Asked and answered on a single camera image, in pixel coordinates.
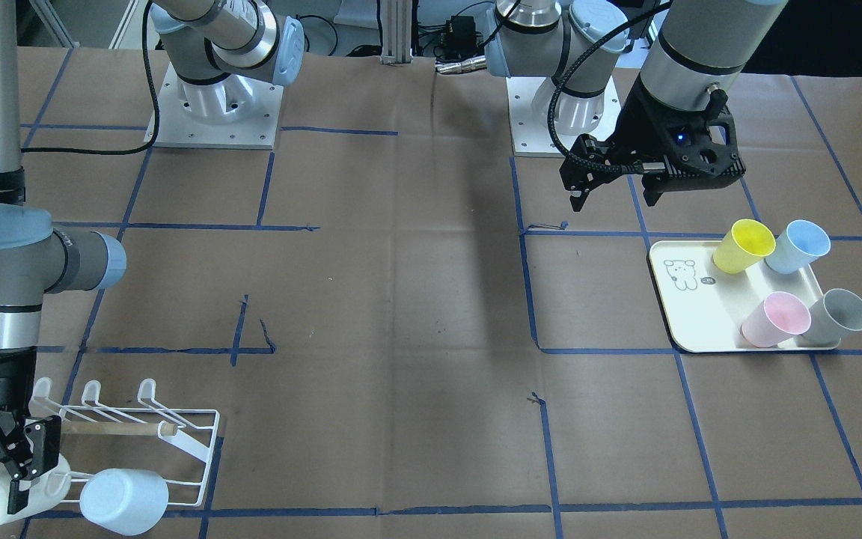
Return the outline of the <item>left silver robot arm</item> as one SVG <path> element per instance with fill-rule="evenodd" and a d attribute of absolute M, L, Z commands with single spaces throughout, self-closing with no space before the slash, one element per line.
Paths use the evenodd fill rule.
<path fill-rule="evenodd" d="M 634 17 L 609 1 L 496 1 L 482 15 L 483 57 L 494 76 L 541 76 L 551 92 L 542 120 L 563 156 L 572 210 L 623 175 L 640 175 L 644 201 L 723 189 L 746 173 L 730 89 L 786 7 L 783 1 L 667 1 Z M 560 101 L 599 101 L 632 39 L 663 14 L 609 137 L 561 139 Z"/>

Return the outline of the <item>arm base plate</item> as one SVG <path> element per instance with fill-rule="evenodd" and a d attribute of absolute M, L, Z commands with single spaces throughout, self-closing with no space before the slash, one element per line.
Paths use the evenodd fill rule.
<path fill-rule="evenodd" d="M 514 156 L 557 156 L 546 120 L 548 100 L 554 91 L 551 80 L 514 76 L 505 82 Z M 555 132 L 565 147 L 571 147 L 575 138 L 585 133 L 603 141 L 614 132 L 619 113 L 617 88 L 609 79 L 605 91 L 596 97 L 584 99 L 562 93 L 555 106 Z"/>
<path fill-rule="evenodd" d="M 155 147 L 273 150 L 285 88 L 230 75 L 212 85 L 183 81 L 168 65 L 157 96 Z"/>

